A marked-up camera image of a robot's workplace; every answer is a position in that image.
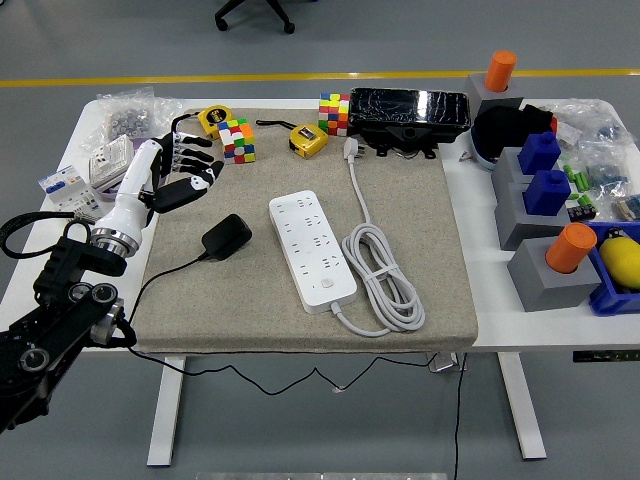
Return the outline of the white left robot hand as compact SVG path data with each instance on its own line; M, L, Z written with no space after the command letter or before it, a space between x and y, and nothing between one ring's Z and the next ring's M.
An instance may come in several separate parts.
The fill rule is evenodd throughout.
M143 142L122 180L111 211L92 229L91 243L136 253L142 230L155 213L164 214L204 196L224 163L204 152L210 140L172 131Z

